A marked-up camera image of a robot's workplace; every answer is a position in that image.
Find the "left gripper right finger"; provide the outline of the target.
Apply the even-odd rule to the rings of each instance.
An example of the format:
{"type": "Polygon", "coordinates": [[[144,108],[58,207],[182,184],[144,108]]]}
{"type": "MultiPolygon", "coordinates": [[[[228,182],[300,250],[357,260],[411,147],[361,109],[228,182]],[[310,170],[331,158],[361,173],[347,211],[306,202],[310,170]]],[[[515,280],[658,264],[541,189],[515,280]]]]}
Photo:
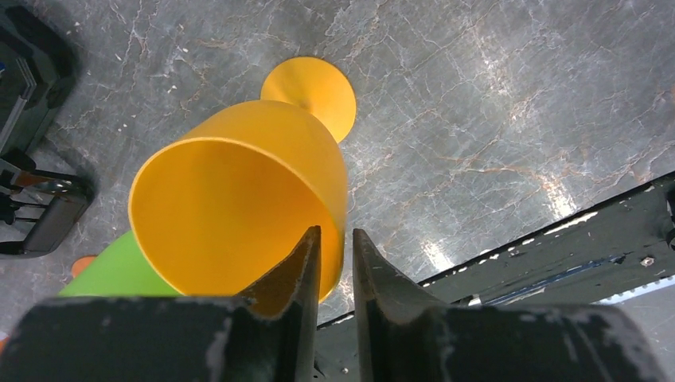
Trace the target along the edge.
{"type": "Polygon", "coordinates": [[[363,381],[664,381],[642,331],[599,305],[447,304],[353,232],[363,381]]]}

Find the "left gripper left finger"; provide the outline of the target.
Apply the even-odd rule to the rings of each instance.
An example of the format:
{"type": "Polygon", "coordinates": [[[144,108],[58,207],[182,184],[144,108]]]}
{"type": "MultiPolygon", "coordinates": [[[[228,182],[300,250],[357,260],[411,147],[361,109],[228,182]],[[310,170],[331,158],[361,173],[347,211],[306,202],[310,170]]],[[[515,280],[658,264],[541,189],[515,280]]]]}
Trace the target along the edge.
{"type": "Polygon", "coordinates": [[[308,381],[321,229],[228,297],[51,298],[2,351],[4,381],[308,381]]]}

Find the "yellow-orange wine glass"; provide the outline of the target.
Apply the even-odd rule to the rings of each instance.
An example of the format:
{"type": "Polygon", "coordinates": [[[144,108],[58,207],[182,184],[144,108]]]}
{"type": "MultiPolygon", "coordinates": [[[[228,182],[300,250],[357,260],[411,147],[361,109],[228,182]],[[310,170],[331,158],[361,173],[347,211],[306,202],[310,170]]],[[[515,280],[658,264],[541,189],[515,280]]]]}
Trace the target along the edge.
{"type": "Polygon", "coordinates": [[[349,181],[339,143],[356,111],[340,69],[295,57],[271,70],[258,99],[152,155],[132,183],[128,215],[155,273],[183,295],[234,295],[318,226],[326,299],[344,263],[349,181]]]}

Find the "green wine glass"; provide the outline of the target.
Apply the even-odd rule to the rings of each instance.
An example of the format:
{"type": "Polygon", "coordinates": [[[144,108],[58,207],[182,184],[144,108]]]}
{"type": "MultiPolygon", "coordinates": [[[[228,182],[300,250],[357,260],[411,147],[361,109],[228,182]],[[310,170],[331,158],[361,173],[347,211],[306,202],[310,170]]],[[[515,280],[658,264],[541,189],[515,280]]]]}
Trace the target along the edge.
{"type": "Polygon", "coordinates": [[[58,293],[75,296],[178,296],[141,253],[132,232],[109,244],[58,293]]]}

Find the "orange wine glass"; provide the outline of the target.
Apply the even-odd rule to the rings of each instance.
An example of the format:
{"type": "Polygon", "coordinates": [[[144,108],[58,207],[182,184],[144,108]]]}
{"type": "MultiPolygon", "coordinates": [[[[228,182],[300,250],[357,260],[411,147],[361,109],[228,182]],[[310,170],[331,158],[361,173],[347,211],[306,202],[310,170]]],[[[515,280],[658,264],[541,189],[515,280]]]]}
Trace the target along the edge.
{"type": "Polygon", "coordinates": [[[71,276],[75,278],[80,275],[96,258],[97,255],[86,255],[75,260],[70,268],[71,276]]]}

